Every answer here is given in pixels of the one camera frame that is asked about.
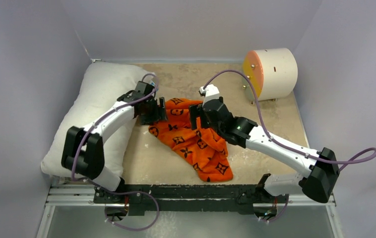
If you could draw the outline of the white pillow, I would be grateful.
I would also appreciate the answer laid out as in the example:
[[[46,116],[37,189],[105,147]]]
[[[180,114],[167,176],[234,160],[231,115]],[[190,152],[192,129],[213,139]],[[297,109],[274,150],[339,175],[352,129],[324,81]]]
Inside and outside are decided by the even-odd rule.
[[[70,177],[71,171],[63,168],[61,158],[66,132],[72,126],[83,127],[110,110],[117,98],[135,89],[147,70],[130,64],[95,62],[89,65],[73,106],[64,116],[54,136],[53,143],[41,162],[43,173]],[[105,166],[116,176],[122,176],[124,154],[136,120],[121,126],[104,144]]]

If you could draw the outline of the orange patterned pillowcase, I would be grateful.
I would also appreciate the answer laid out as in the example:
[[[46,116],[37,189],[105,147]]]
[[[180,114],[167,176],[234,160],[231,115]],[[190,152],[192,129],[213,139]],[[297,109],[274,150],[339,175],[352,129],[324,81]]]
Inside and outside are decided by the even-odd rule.
[[[189,107],[202,101],[172,98],[165,102],[167,121],[149,127],[149,133],[183,158],[204,182],[233,179],[226,141],[207,128],[191,128]]]

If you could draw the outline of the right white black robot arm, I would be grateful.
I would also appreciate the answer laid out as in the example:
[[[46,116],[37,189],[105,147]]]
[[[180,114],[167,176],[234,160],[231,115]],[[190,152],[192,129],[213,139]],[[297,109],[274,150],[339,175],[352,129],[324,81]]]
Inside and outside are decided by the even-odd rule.
[[[263,175],[256,188],[259,200],[302,193],[319,203],[329,201],[340,175],[331,149],[317,151],[265,132],[255,121],[233,116],[222,98],[188,109],[192,129],[209,128],[231,145],[263,153],[295,170],[290,175]]]

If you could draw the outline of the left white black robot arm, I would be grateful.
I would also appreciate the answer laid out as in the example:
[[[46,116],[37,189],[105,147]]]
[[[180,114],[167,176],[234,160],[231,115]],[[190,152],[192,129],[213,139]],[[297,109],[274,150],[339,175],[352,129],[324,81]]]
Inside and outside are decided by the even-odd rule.
[[[99,118],[85,127],[70,127],[65,136],[61,165],[71,171],[71,178],[82,175],[106,189],[106,196],[114,203],[125,198],[121,176],[105,165],[105,142],[122,126],[131,121],[153,125],[166,121],[165,100],[156,99],[157,83],[139,81],[133,90],[120,97]]]

